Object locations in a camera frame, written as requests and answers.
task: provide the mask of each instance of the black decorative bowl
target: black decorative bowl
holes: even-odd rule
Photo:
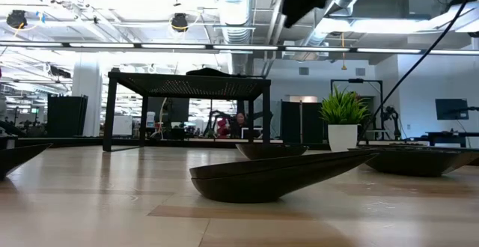
[[[378,157],[367,162],[377,171],[419,177],[441,177],[479,157],[479,150],[416,147],[416,146],[378,146],[362,147],[379,151]]]
[[[301,156],[309,147],[283,144],[237,144],[238,150],[250,160]]]
[[[42,144],[0,150],[0,180],[5,179],[9,173],[36,157],[50,146],[51,144]]]
[[[191,168],[192,182],[206,198],[263,203],[343,174],[375,157],[375,150],[291,156]]]

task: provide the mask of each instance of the ceiling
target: ceiling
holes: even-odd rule
[[[379,2],[399,2],[402,0],[379,0]],[[407,0],[409,7],[419,6],[418,0]],[[438,15],[447,9],[445,1],[427,0]],[[251,5],[251,44],[269,42],[269,28],[273,22],[279,31],[278,43],[299,42],[314,30],[315,13],[310,12],[290,29],[282,28],[275,17],[275,7],[279,0],[252,0]],[[126,42],[126,43],[224,43],[218,0],[0,0],[0,40],[18,41],[58,41],[58,42]],[[28,25],[22,31],[11,28],[6,19],[12,10],[25,10]],[[380,7],[359,0],[355,13],[363,16],[381,17]],[[176,13],[185,13],[189,22],[186,33],[177,33],[171,27],[171,18]],[[441,28],[427,29],[420,34],[384,34],[346,31],[343,34],[331,33],[325,39],[329,46],[361,46],[371,48],[419,48],[430,45],[439,35]],[[462,48],[470,43],[467,33],[448,34],[440,47]],[[0,54],[5,48],[0,47]],[[49,50],[7,48],[0,56],[0,67],[5,79],[55,81],[48,72],[55,66],[74,76],[74,66],[81,53],[76,50]],[[129,72],[177,73],[202,67],[216,67],[229,71],[228,54],[180,54],[167,52],[101,52],[101,67],[107,74],[113,67]],[[383,55],[354,54],[352,60],[374,61]],[[331,53],[321,60],[335,61],[341,53]],[[71,92],[71,79],[62,79],[62,84],[3,84],[1,91],[18,96],[47,92],[68,94]]]

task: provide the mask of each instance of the white column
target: white column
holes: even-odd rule
[[[100,134],[100,113],[102,105],[103,78],[97,53],[79,53],[73,71],[72,96],[88,97],[87,113],[83,135]]]

